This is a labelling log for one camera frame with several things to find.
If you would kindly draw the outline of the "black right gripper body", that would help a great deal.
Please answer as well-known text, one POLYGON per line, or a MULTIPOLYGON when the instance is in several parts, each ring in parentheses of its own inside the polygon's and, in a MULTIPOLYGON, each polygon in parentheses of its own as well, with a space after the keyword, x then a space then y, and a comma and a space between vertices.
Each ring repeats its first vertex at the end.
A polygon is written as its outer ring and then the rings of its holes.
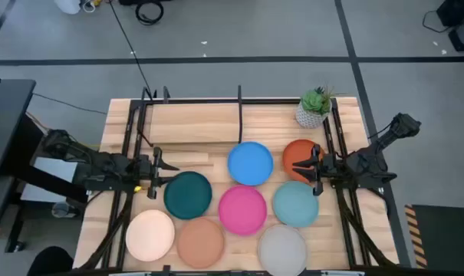
POLYGON ((336 155, 324 154, 321 156, 321 148, 315 144, 312 149, 312 156, 314 157, 314 192, 315 196, 319 196, 323 191, 322 177, 331 178, 337 173, 336 169, 336 155))

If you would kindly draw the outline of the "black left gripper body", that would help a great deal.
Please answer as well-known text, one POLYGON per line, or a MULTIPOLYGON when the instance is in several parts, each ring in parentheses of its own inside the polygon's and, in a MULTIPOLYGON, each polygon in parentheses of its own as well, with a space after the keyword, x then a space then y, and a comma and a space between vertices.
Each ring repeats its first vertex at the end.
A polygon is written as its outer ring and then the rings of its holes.
POLYGON ((157 189, 162 185, 159 167, 162 162, 162 150, 159 147, 153 149, 153 161, 148 155, 139 155, 137 159, 137 176, 139 180, 149 180, 150 187, 147 190, 149 199, 156 199, 157 189))

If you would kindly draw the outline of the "dark green plate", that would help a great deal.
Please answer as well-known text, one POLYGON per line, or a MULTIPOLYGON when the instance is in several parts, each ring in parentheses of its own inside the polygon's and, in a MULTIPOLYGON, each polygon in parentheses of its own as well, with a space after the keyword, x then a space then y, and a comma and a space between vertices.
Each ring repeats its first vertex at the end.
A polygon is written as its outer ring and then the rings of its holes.
POLYGON ((170 181, 164 191, 166 210, 181 220, 202 216, 212 200, 209 180, 197 172, 181 172, 170 181))

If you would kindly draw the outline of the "teal plate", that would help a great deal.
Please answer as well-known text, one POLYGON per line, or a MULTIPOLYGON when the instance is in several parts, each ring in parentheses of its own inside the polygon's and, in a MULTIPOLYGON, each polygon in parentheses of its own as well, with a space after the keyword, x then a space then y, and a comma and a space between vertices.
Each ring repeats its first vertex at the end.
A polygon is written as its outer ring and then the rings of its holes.
POLYGON ((275 191, 272 207, 280 222, 295 228, 309 227, 318 218, 318 198, 314 189, 303 182, 282 184, 275 191))

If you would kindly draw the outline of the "peach plate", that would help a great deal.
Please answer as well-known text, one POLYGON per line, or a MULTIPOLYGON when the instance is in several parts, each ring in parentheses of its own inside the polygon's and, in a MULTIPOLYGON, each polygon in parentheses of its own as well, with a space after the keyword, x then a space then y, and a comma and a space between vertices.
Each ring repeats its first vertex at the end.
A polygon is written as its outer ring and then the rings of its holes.
POLYGON ((172 219, 160 210, 147 210, 129 224, 125 236, 128 252, 139 261, 162 258, 173 245, 175 226, 172 219))

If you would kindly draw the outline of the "blue plate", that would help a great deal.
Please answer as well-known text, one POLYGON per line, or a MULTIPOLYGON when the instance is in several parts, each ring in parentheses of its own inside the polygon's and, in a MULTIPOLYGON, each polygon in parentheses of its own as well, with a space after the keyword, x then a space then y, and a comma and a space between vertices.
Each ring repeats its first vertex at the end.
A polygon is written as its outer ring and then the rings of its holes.
POLYGON ((229 175, 246 186, 260 186, 271 176, 274 160, 270 150, 261 143, 242 142, 228 155, 229 175))

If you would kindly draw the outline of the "tan plate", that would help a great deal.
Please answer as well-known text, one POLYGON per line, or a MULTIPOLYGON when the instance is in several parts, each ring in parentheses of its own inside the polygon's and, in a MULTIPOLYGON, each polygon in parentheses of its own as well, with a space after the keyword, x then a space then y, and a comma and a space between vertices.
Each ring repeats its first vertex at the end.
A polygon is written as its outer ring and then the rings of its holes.
POLYGON ((213 266, 221 257, 225 237, 218 224, 207 218, 195 218, 181 229, 177 239, 177 253, 191 268, 213 266))

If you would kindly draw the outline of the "grey plate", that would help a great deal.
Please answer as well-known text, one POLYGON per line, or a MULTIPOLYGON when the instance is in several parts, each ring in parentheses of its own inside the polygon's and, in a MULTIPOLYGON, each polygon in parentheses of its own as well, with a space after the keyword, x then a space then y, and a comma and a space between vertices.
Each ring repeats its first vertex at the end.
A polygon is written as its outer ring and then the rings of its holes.
POLYGON ((259 239, 258 259, 271 276, 298 276, 306 268, 307 258, 303 236, 290 226, 271 226, 259 239))

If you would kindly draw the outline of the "white patterned plant pot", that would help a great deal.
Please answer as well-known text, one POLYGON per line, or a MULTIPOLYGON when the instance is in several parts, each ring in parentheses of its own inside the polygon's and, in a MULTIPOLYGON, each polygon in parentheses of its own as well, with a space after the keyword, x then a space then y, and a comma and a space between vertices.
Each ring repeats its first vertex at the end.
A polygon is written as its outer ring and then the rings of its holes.
POLYGON ((295 118, 301 127, 314 129, 323 125, 323 122, 328 118, 330 112, 331 104, 328 105, 327 113, 319 114, 314 111, 304 109, 303 103, 300 102, 295 113, 295 118))

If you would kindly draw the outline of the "green succulent plant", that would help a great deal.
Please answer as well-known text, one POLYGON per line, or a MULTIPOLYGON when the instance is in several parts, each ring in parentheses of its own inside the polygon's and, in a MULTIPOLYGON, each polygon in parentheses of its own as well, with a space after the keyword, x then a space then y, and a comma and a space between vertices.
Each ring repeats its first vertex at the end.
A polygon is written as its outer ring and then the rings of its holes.
POLYGON ((324 115, 331 110, 331 98, 335 96, 329 86, 316 87, 308 90, 301 97, 301 105, 305 111, 324 115))

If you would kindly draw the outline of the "pink plate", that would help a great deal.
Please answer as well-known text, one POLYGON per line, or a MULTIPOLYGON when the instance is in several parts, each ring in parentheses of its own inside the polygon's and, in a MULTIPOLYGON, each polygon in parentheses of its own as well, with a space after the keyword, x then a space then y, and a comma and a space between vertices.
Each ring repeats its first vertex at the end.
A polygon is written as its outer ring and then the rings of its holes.
POLYGON ((232 187, 219 201, 219 220, 228 232, 236 235, 254 235, 263 227, 267 216, 264 197, 249 186, 232 187))

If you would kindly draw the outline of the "person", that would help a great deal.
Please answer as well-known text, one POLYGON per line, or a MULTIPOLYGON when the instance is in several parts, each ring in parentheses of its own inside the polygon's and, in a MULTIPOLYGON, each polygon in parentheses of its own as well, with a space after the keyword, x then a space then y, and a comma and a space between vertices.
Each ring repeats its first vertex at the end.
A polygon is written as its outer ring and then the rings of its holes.
POLYGON ((26 276, 39 276, 70 271, 74 259, 58 246, 51 246, 39 252, 33 260, 26 276))

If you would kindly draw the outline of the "hazard-striped black mat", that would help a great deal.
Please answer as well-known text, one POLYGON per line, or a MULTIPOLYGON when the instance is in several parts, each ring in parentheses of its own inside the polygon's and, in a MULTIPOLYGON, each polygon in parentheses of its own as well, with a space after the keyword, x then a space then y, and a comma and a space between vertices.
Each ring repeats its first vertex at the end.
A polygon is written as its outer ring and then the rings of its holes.
POLYGON ((418 268, 464 271, 464 208, 404 207, 418 268))

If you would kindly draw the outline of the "black desk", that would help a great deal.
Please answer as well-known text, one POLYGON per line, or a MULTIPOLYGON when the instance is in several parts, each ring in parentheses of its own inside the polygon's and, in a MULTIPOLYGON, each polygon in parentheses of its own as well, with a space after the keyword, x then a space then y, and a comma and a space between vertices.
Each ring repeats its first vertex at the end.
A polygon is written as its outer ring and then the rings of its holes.
POLYGON ((0 82, 0 167, 31 101, 35 85, 34 80, 0 82))

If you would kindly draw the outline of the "black rig frame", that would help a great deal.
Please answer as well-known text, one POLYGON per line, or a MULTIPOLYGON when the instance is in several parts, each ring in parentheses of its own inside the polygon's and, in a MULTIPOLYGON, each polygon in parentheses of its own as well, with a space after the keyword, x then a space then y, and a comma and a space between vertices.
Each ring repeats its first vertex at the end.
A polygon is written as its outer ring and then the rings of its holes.
MULTIPOLYGON (((296 99, 250 98, 237 101, 226 98, 223 103, 231 107, 236 119, 242 120, 243 140, 262 143, 273 155, 274 172, 265 184, 259 186, 267 202, 272 200, 275 190, 288 178, 282 168, 282 152, 292 140, 310 139, 321 146, 327 144, 321 128, 309 130, 299 127, 295 119, 298 105, 296 99)), ((126 150, 133 153, 137 137, 135 134, 127 134, 127 129, 135 129, 137 126, 139 104, 135 99, 113 99, 110 102, 100 146, 103 151, 118 153, 126 150)), ((354 151, 366 146, 367 138, 357 99, 339 98, 337 106, 348 150, 354 151)), ((163 158, 172 166, 174 173, 196 171, 211 182, 213 198, 206 218, 213 221, 218 220, 218 204, 222 194, 233 186, 226 165, 231 148, 231 143, 173 143, 162 147, 163 158)), ((395 209, 387 207, 381 197, 366 189, 358 189, 357 198, 365 231, 390 261, 398 263, 400 259, 389 222, 395 209)), ((112 192, 105 192, 87 207, 74 256, 75 267, 83 265, 95 252, 107 233, 113 206, 122 204, 122 199, 116 199, 112 192)), ((341 215, 336 192, 329 185, 324 186, 319 206, 318 219, 312 226, 301 230, 309 250, 307 267, 310 270, 346 269, 349 263, 341 215)), ((188 270, 175 248, 159 260, 142 262, 126 250, 124 239, 123 233, 118 232, 112 242, 109 250, 109 266, 112 268, 121 266, 125 271, 159 271, 169 266, 174 271, 188 270)), ((212 270, 260 270, 258 240, 259 235, 256 234, 240 236, 226 233, 224 252, 212 270)))

